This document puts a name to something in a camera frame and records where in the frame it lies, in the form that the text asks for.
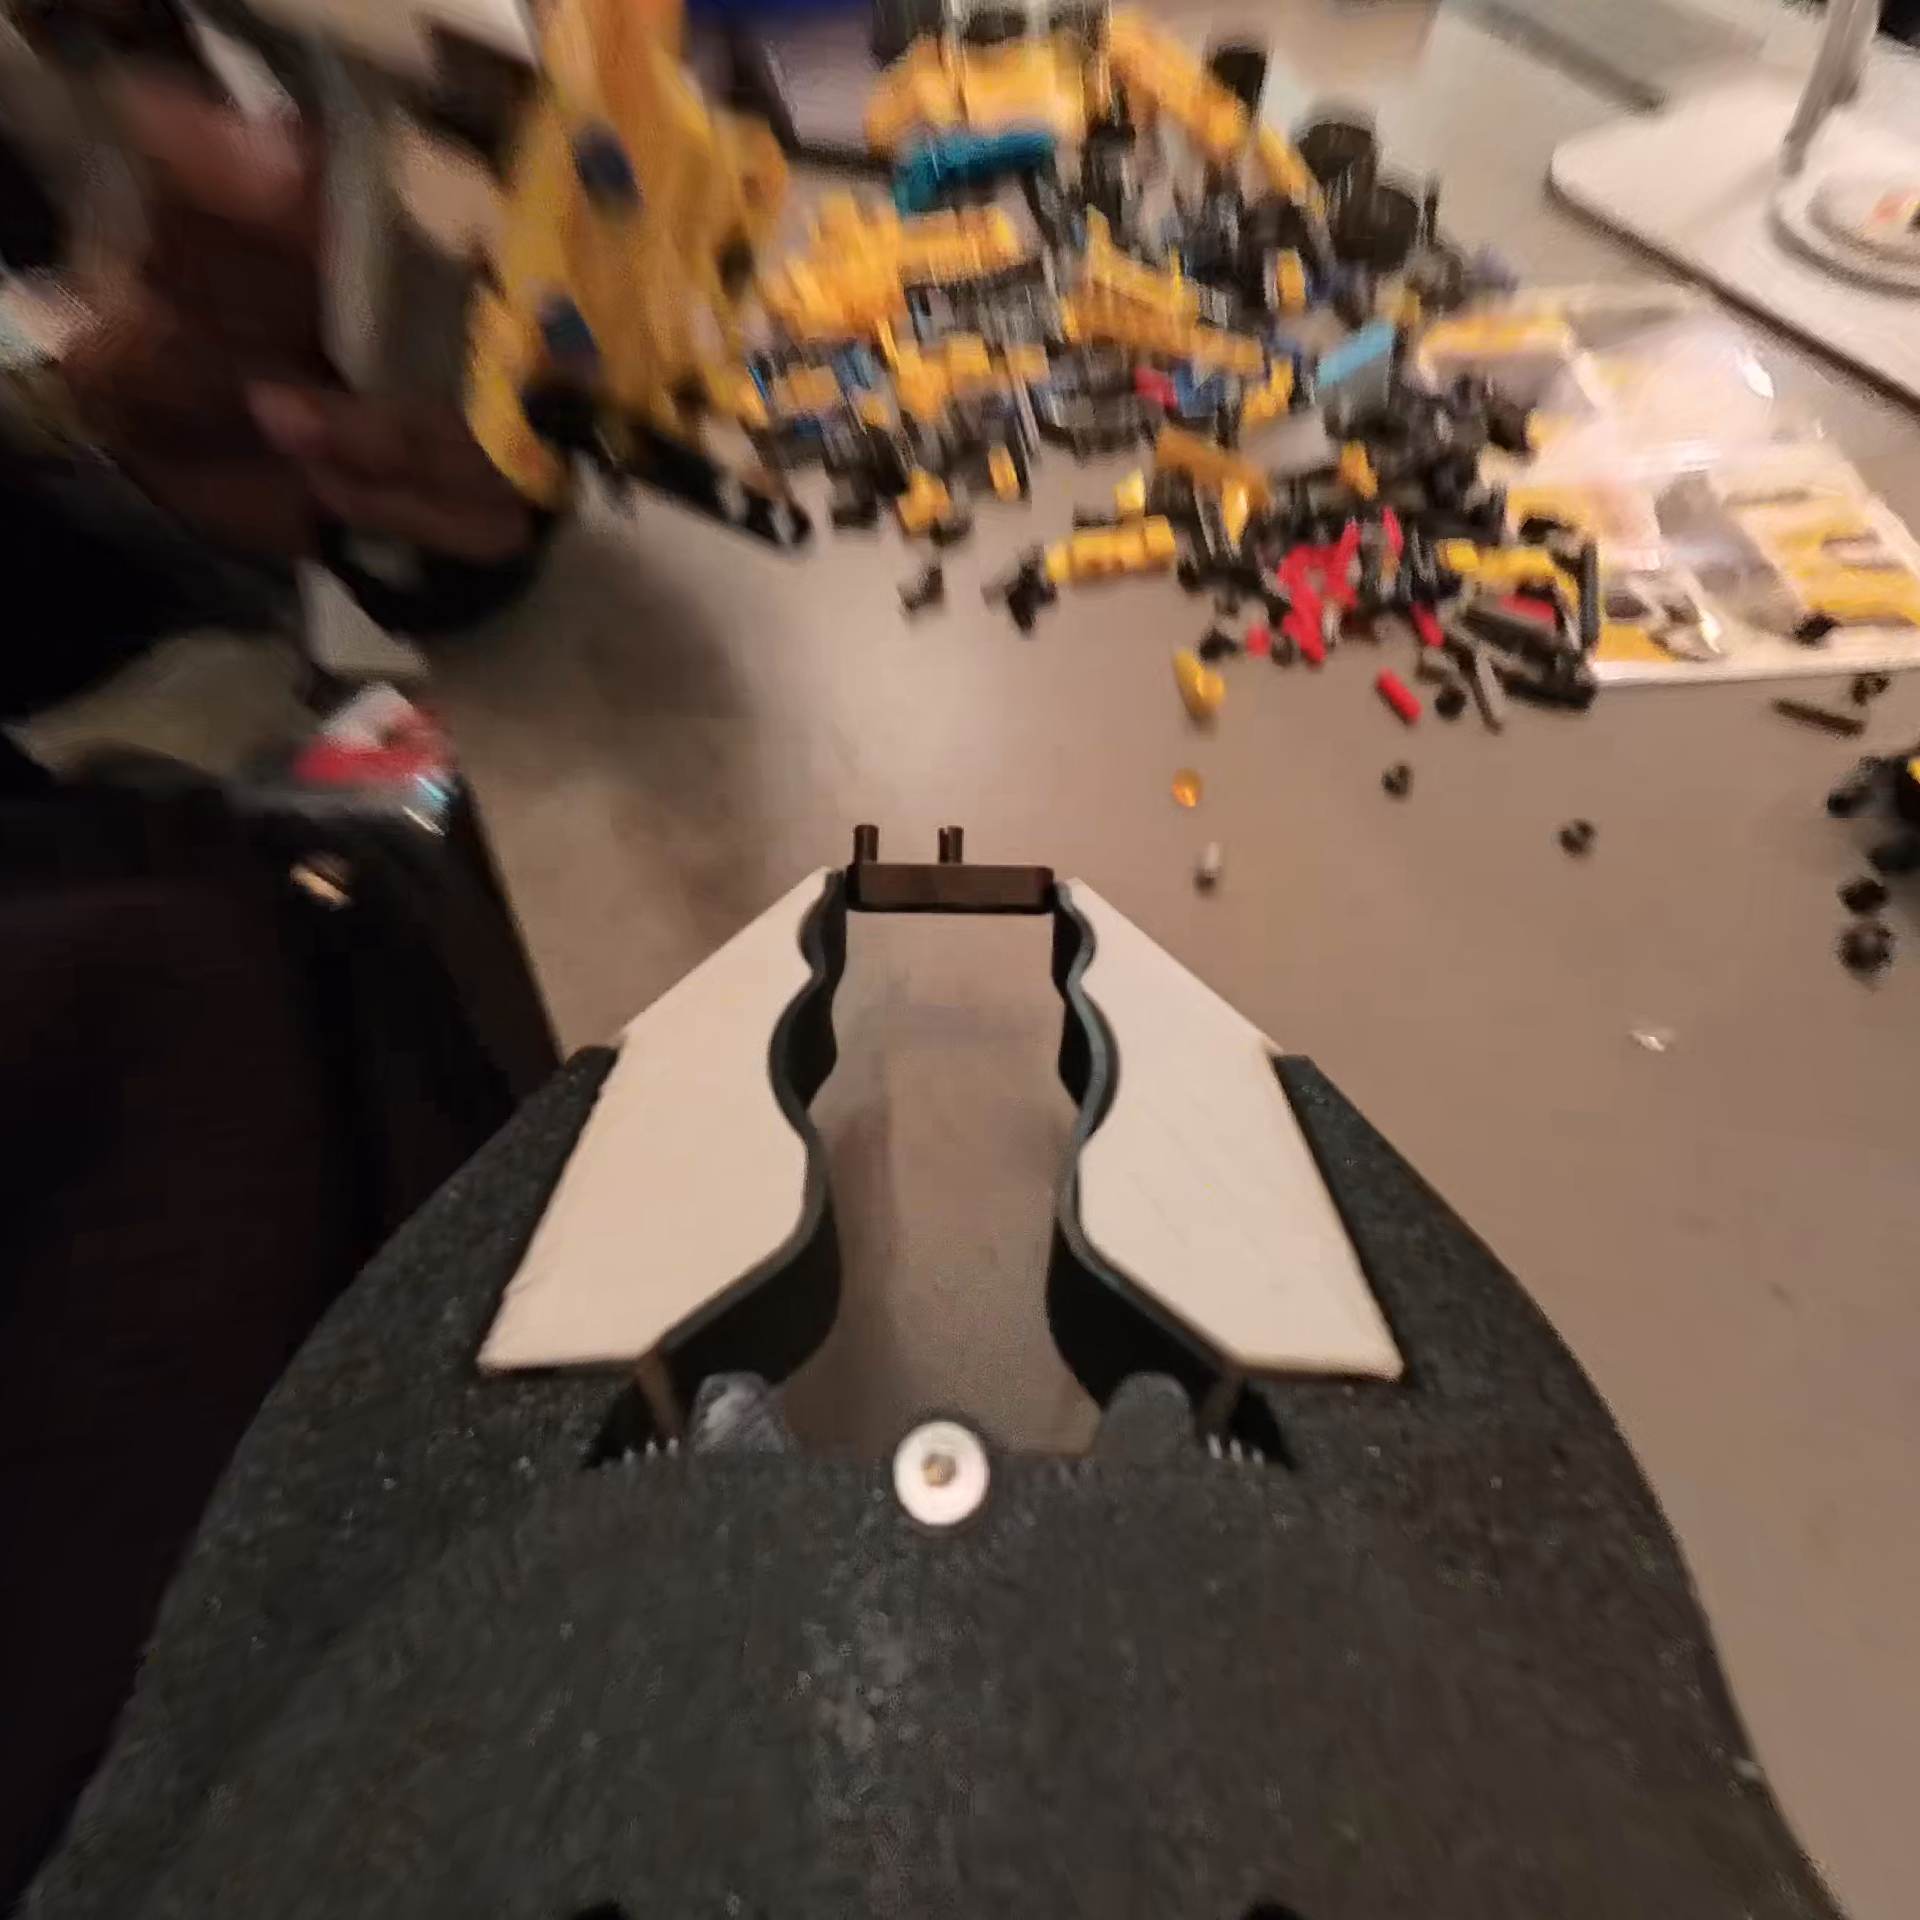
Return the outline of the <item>white monitor stand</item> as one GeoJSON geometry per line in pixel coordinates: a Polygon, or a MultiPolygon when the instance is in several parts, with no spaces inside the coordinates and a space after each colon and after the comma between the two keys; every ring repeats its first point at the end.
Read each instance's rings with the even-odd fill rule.
{"type": "Polygon", "coordinates": [[[1828,4],[1809,73],[1752,64],[1562,141],[1579,219],[1917,403],[1916,49],[1883,4],[1828,4]]]}

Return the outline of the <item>person's dark clothing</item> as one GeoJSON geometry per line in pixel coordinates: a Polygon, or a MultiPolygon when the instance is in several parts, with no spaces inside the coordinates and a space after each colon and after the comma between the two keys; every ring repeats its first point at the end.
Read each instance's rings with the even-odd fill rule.
{"type": "Polygon", "coordinates": [[[260,1402],[559,1050],[465,792],[5,743],[3,1891],[260,1402]]]}

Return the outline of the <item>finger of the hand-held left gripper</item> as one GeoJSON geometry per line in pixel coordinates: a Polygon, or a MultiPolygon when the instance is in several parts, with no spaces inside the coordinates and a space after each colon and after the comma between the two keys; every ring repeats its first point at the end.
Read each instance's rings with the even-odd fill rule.
{"type": "Polygon", "coordinates": [[[321,109],[328,359],[363,399],[445,400],[463,386],[467,273],[402,194],[404,138],[387,76],[356,60],[306,64],[321,109]]]}

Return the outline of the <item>white red sneaker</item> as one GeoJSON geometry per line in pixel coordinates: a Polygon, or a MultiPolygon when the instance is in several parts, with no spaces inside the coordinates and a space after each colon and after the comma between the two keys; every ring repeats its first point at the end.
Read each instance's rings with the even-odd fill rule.
{"type": "Polygon", "coordinates": [[[288,759],[285,781],[347,810],[392,815],[443,835],[463,795],[442,721],[394,681],[370,681],[333,707],[288,759]]]}

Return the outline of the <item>pile of building brick pieces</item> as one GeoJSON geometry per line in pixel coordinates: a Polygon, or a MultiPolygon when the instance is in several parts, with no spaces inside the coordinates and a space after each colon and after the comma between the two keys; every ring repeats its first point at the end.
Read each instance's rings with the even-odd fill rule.
{"type": "Polygon", "coordinates": [[[1508,519],[1528,405],[1424,359],[1512,282],[1451,245],[1437,184],[1383,172],[1369,122],[1288,132],[1259,42],[1196,51],[1124,4],[874,4],[872,56],[861,129],[829,141],[776,47],[727,35],[730,100],[783,156],[885,187],[821,202],[768,273],[753,437],[821,469],[835,531],[890,519],[930,552],[905,616],[1048,448],[1128,455],[1111,503],[989,580],[1025,634],[1068,589],[1165,572],[1213,596],[1212,666],[1323,666],[1403,626],[1416,663],[1376,698],[1405,727],[1593,705],[1599,546],[1508,519]]]}

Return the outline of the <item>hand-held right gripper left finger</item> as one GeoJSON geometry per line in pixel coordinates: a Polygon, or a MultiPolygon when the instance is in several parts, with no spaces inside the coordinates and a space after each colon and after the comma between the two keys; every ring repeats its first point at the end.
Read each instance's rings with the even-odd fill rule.
{"type": "Polygon", "coordinates": [[[796,1372],[837,1313],[811,1105],[837,1068],[847,881],[808,872],[619,1031],[476,1355],[487,1376],[796,1372]]]}

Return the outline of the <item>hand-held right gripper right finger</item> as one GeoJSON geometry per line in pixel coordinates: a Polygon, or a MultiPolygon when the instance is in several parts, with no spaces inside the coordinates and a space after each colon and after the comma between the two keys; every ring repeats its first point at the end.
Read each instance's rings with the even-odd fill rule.
{"type": "Polygon", "coordinates": [[[1088,1399],[1163,1376],[1236,1421],[1264,1385],[1402,1383],[1281,1045],[1084,881],[1055,891],[1055,989],[1055,1349],[1088,1399]]]}

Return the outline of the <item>yellow brick assembly grey connectors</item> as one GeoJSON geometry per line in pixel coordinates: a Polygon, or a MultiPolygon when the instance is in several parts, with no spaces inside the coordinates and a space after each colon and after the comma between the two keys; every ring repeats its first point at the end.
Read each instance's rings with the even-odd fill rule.
{"type": "Polygon", "coordinates": [[[784,189],[772,131],[693,79],[683,4],[544,9],[467,364],[469,431],[527,500],[607,481],[612,421],[708,453],[714,421],[764,431],[744,329],[784,189]]]}

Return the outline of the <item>yellow grey sticker sheet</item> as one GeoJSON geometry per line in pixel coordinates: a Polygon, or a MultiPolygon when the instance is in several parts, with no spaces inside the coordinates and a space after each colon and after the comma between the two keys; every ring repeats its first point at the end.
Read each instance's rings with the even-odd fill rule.
{"type": "Polygon", "coordinates": [[[1595,543],[1599,684],[1916,675],[1916,531],[1704,295],[1528,290],[1427,355],[1528,405],[1508,519],[1595,543]]]}

